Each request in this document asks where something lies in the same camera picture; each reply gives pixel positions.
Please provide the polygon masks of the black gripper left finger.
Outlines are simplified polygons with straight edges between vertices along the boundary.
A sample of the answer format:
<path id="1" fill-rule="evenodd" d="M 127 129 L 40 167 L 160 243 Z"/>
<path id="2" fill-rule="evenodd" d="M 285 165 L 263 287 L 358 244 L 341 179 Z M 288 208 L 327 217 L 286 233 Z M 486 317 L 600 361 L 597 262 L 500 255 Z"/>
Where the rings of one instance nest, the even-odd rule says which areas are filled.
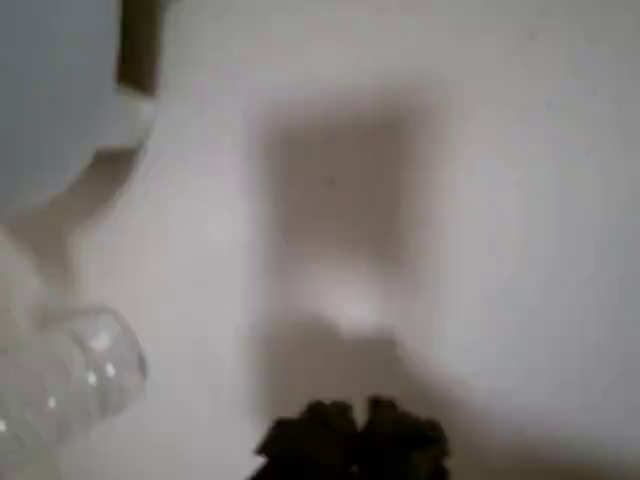
<path id="1" fill-rule="evenodd" d="M 254 454 L 254 479 L 356 479 L 359 429 L 345 401 L 314 400 L 296 416 L 279 417 Z"/>

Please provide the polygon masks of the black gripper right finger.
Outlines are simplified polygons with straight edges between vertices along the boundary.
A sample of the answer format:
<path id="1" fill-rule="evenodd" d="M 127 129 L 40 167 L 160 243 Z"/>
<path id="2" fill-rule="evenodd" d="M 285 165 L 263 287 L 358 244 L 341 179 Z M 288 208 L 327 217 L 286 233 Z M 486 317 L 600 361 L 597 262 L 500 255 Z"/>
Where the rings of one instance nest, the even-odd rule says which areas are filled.
<path id="1" fill-rule="evenodd" d="M 358 435 L 362 479 L 448 479 L 450 447 L 437 420 L 414 414 L 390 397 L 371 396 Z"/>

